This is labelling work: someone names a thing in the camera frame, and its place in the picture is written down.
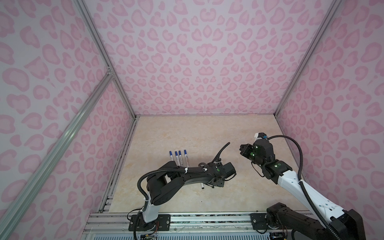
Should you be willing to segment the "aluminium frame strut diagonal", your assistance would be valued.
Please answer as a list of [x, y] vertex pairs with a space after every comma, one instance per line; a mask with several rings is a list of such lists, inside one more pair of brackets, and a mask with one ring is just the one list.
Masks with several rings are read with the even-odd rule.
[[59, 160], [64, 156], [68, 147], [74, 140], [76, 134], [85, 123], [90, 113], [98, 103], [104, 91], [113, 80], [114, 74], [108, 73], [100, 84], [95, 88], [76, 116], [70, 122], [59, 140], [51, 148], [50, 152], [43, 159], [43, 162], [30, 177], [17, 198], [12, 202], [1, 219], [1, 239], [7, 240], [27, 212], [31, 203], [48, 180]]

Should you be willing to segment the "white marker blue end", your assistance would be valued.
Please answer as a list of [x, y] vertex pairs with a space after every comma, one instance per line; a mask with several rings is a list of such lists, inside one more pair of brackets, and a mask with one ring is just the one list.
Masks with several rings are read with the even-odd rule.
[[175, 156], [176, 156], [176, 162], [177, 162], [178, 166], [181, 166], [182, 164], [181, 164], [181, 162], [180, 162], [179, 154], [178, 154], [177, 151], [175, 151]]

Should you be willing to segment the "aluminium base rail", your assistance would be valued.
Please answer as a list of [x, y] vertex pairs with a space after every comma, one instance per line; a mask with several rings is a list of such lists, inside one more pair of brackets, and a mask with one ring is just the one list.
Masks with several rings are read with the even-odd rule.
[[[288, 226], [266, 226], [264, 212], [170, 213], [166, 228], [149, 230], [151, 240], [286, 240]], [[82, 240], [132, 240], [127, 213], [91, 214]]]

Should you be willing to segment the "white marker blue tip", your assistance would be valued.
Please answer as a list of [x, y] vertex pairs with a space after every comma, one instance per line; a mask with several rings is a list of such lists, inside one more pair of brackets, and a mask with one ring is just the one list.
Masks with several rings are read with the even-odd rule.
[[183, 166], [184, 166], [184, 162], [183, 162], [183, 158], [182, 158], [182, 153], [181, 153], [181, 151], [178, 151], [178, 155], [179, 155], [179, 162], [180, 162], [180, 165], [183, 167]]

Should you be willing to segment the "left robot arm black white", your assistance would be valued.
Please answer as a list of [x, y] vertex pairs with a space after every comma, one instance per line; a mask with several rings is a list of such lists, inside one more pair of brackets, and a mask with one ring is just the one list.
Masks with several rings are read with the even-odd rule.
[[223, 165], [221, 162], [209, 162], [200, 163], [197, 167], [182, 167], [173, 161], [144, 174], [137, 182], [137, 188], [145, 199], [141, 210], [144, 223], [154, 222], [158, 218], [160, 206], [182, 187], [204, 184], [222, 188], [236, 174], [232, 163]]

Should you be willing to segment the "white marker pen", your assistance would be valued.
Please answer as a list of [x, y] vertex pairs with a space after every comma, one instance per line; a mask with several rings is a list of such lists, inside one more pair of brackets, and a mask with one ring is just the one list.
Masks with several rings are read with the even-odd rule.
[[174, 160], [174, 157], [173, 157], [173, 153], [172, 153], [172, 151], [169, 151], [169, 153], [170, 153], [171, 161], [175, 161], [175, 160]]

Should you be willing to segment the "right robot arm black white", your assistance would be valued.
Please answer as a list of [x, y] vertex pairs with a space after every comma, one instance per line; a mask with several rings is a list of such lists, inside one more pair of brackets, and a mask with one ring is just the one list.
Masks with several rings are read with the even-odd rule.
[[345, 210], [308, 185], [284, 161], [278, 160], [268, 137], [257, 137], [253, 144], [240, 146], [240, 154], [259, 166], [264, 177], [293, 195], [315, 218], [291, 210], [277, 203], [267, 208], [269, 223], [287, 227], [312, 240], [364, 240], [362, 216], [355, 210]]

